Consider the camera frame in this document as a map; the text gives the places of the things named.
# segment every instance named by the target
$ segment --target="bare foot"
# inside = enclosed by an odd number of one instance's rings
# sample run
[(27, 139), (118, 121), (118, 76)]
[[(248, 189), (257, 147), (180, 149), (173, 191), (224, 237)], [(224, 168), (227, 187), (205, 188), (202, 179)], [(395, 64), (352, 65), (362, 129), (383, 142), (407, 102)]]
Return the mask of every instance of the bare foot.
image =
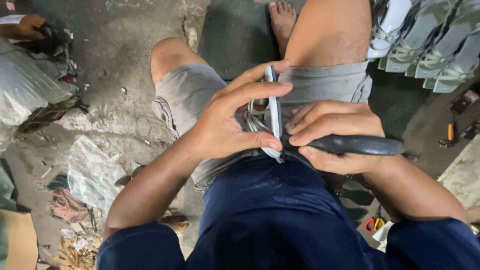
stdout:
[(273, 32), (278, 41), (280, 56), (284, 59), (288, 39), (297, 19), (297, 12), (286, 2), (271, 2), (268, 9), (272, 19)]

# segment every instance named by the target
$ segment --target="stack of sandals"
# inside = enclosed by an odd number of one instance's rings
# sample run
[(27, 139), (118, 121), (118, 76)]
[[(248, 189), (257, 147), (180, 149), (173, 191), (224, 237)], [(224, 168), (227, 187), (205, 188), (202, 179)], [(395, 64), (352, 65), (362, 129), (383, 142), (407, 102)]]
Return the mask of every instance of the stack of sandals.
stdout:
[(451, 93), (473, 77), (480, 0), (380, 0), (372, 13), (368, 58), (380, 58), (379, 69), (424, 79), (435, 93)]

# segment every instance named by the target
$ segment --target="hand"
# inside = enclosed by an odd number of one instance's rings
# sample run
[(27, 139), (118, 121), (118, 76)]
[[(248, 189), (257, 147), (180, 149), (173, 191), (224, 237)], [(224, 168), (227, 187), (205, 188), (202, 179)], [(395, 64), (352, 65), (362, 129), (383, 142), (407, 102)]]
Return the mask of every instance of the hand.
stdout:
[(338, 174), (363, 173), (380, 166), (382, 156), (336, 155), (305, 146), (330, 134), (385, 137), (380, 118), (366, 103), (316, 100), (300, 110), (293, 110), (292, 114), (285, 125), (287, 133), (293, 135), (289, 142), (299, 146), (299, 153), (317, 170)]
[(283, 73), (290, 63), (276, 61), (249, 69), (214, 94), (197, 124), (182, 138), (190, 141), (191, 154), (198, 159), (218, 159), (250, 148), (282, 149), (280, 140), (272, 133), (244, 132), (234, 117), (238, 108), (252, 99), (279, 97), (292, 90), (292, 83), (259, 82), (269, 65), (273, 65), (277, 73)]

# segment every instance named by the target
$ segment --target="red scissors handle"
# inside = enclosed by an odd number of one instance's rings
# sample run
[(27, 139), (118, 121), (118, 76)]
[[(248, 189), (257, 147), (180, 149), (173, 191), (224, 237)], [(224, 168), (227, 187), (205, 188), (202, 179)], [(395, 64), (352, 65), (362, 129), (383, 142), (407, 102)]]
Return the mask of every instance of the red scissors handle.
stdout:
[(375, 228), (375, 218), (371, 217), (369, 220), (367, 220), (367, 222), (365, 222), (364, 228), (369, 232), (373, 231), (373, 229)]

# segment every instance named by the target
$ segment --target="man's right hand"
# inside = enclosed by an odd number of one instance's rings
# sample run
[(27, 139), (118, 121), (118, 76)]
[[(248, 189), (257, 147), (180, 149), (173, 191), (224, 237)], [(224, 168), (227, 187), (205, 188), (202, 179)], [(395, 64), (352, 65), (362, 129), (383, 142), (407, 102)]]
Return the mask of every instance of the man's right hand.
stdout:
[(311, 141), (330, 135), (371, 135), (385, 137), (380, 118), (363, 102), (351, 103), (333, 100), (316, 100), (294, 110), (286, 124), (287, 133), (293, 135), (289, 142), (298, 146), (314, 168), (338, 174), (372, 172), (378, 169), (382, 156), (330, 154), (306, 146)]

